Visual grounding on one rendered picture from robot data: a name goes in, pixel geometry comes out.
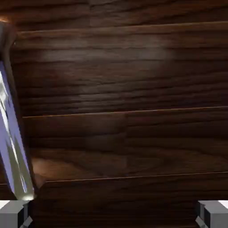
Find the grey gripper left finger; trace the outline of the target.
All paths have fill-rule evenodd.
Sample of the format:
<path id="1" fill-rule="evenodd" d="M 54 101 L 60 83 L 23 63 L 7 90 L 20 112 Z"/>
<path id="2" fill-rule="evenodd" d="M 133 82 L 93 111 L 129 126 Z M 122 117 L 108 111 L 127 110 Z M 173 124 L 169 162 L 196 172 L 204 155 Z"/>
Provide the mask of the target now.
<path id="1" fill-rule="evenodd" d="M 33 228 L 31 201 L 0 200 L 0 228 Z"/>

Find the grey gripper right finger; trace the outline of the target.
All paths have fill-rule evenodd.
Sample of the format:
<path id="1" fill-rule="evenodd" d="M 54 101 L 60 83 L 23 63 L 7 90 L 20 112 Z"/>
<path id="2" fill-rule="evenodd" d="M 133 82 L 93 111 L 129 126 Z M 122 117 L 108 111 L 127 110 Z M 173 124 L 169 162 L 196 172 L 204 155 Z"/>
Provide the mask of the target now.
<path id="1" fill-rule="evenodd" d="M 228 228 L 228 200 L 199 200 L 197 228 Z"/>

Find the dark wood cabinet door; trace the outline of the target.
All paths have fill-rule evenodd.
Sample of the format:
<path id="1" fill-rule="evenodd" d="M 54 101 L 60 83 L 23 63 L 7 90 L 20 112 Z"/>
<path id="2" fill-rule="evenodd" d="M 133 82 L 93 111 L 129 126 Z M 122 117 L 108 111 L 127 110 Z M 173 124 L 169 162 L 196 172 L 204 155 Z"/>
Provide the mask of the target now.
<path id="1" fill-rule="evenodd" d="M 228 200 L 228 0 L 0 0 L 34 171 L 33 228 L 197 228 Z"/>

